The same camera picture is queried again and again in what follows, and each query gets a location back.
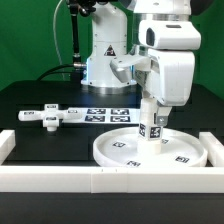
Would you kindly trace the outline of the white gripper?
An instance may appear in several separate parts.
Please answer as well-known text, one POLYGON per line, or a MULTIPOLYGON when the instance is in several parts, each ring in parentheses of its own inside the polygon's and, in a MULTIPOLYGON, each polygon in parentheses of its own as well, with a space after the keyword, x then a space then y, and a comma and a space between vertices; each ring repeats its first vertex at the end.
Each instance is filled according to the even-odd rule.
POLYGON ((195 57, 189 51, 149 49, 134 65, 138 84, 162 105, 157 106, 155 124, 166 126, 172 110, 186 104, 192 87, 195 57))

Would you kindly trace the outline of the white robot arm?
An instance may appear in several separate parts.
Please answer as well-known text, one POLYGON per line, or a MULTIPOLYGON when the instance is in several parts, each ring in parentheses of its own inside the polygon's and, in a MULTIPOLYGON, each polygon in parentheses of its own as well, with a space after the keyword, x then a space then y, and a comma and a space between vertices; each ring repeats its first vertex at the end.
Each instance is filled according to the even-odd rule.
POLYGON ((87 84, 142 86, 152 105, 141 107, 151 126, 167 124, 171 108, 189 98, 201 35, 189 21, 214 0, 82 0, 92 15, 93 51, 87 84))

